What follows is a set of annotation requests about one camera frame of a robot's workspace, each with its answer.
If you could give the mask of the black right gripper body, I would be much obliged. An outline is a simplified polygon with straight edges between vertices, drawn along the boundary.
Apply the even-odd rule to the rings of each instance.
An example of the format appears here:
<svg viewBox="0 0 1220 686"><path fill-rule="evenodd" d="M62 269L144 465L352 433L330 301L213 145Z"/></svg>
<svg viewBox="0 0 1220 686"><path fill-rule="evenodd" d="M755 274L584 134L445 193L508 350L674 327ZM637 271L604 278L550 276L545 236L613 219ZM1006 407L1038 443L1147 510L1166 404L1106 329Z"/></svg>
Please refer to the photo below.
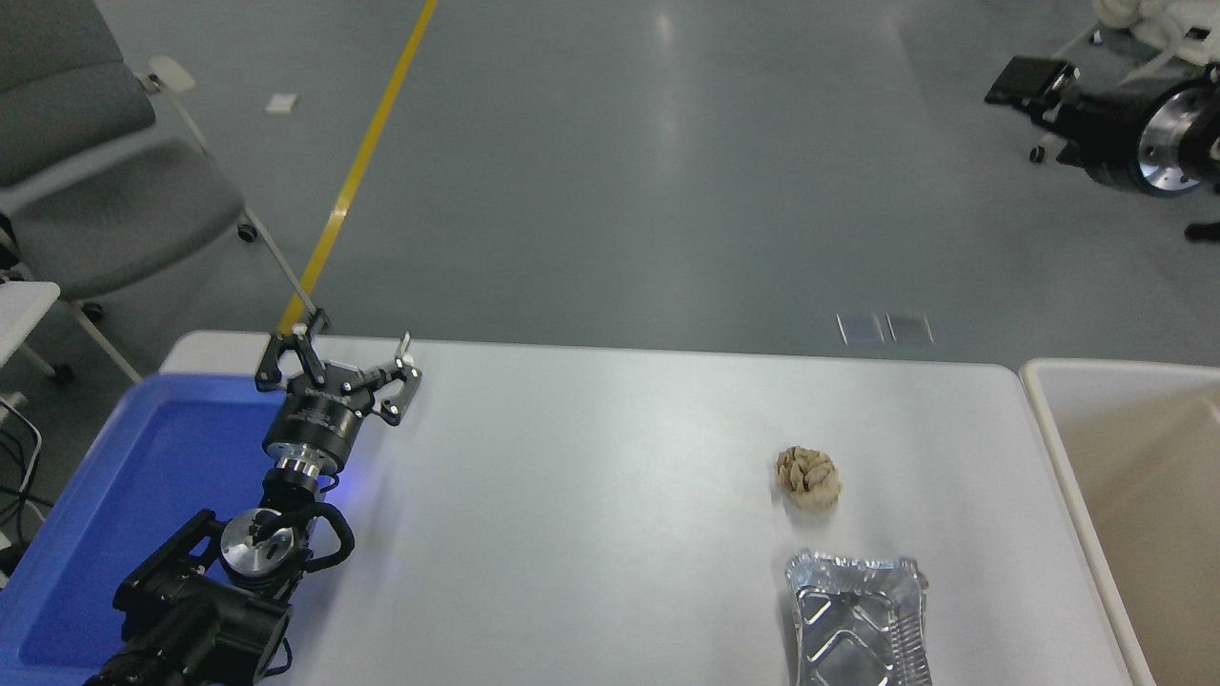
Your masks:
<svg viewBox="0 0 1220 686"><path fill-rule="evenodd" d="M1074 148L1070 162L1111 190L1153 192L1139 166L1139 139L1159 96L1146 88L1063 96L1048 131Z"/></svg>

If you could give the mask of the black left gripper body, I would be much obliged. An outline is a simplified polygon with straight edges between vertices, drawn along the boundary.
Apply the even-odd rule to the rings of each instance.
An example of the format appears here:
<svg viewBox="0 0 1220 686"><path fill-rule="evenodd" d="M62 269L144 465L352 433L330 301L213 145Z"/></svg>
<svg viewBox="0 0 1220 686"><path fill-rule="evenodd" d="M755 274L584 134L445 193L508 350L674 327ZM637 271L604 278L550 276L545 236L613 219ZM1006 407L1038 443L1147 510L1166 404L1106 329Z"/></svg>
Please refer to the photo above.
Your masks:
<svg viewBox="0 0 1220 686"><path fill-rule="evenodd" d="M264 452L279 459L305 450L318 457L323 474L343 472L372 411L371 392L357 388L360 377L355 367L328 367L322 387L315 387L307 374L292 378L262 439Z"/></svg>

